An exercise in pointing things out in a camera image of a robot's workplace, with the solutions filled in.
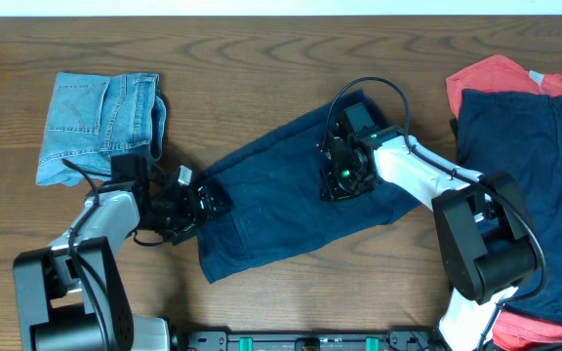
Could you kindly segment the navy blue shorts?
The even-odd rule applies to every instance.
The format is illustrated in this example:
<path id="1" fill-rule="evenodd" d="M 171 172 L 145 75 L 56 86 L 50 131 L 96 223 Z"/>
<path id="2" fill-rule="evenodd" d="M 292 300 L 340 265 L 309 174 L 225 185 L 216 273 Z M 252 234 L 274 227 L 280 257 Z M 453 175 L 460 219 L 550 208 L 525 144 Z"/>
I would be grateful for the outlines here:
<path id="1" fill-rule="evenodd" d="M 379 114 L 369 97 L 355 91 L 256 139 L 198 177 L 198 184 L 219 187 L 233 203 L 229 213 L 197 230 L 199 262 L 209 283 L 392 224 L 419 206 L 417 199 L 388 182 L 354 199 L 321 199 L 323 160 L 317 144 L 327 113 L 359 102 Z"/>

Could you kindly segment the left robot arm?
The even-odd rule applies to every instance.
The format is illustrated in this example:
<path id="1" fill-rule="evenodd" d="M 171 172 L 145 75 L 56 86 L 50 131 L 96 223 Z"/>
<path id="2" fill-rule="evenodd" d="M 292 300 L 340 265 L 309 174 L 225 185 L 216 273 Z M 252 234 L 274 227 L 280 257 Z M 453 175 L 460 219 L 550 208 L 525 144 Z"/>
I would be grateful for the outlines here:
<path id="1" fill-rule="evenodd" d="M 194 185 L 188 168 L 161 177 L 150 191 L 144 164 L 114 166 L 91 186 L 84 209 L 48 247 L 13 264 L 24 350 L 185 350 L 186 339 L 163 317 L 133 313 L 116 264 L 127 239 L 142 230 L 178 243 L 232 202 L 216 184 Z"/>

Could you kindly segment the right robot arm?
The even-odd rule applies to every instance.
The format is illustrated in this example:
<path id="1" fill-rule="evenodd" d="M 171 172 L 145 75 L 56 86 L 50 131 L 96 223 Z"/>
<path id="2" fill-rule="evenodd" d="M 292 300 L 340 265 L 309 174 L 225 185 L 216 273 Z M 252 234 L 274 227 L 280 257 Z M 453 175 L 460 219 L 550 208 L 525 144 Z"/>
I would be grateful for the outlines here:
<path id="1" fill-rule="evenodd" d="M 399 186 L 433 214 L 441 259 L 453 286 L 427 347 L 480 350 L 517 290 L 545 258 L 522 192 L 507 173 L 459 167 L 392 126 L 326 132 L 323 198 L 346 200 L 379 183 Z"/>

